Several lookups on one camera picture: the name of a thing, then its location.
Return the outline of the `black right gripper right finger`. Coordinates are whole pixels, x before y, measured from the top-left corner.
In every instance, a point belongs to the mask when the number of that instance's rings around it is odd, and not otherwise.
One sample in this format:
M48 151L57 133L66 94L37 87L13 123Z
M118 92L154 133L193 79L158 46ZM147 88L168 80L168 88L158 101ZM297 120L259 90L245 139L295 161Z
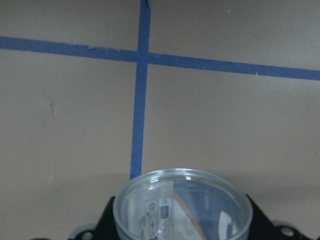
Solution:
M246 196L251 203L253 212L248 240L271 240L274 233L274 225L255 201L248 194Z

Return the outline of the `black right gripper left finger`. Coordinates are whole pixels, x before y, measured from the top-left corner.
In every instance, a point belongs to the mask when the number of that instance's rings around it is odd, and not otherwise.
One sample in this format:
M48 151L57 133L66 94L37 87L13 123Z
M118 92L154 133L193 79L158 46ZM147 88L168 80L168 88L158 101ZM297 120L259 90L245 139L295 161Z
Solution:
M113 204L115 197L112 196L95 227L95 240L116 240L117 230L115 226L115 219L113 215Z

